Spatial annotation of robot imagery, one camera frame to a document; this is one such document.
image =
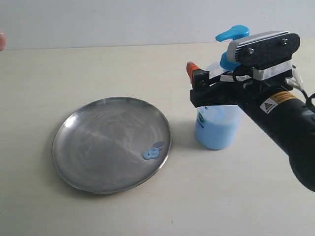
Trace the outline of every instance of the stainless steel plate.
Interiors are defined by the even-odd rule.
[[[109,194],[149,179],[165,163],[170,147],[169,123],[156,107],[112,97],[80,108],[63,123],[53,159],[72,187]]]

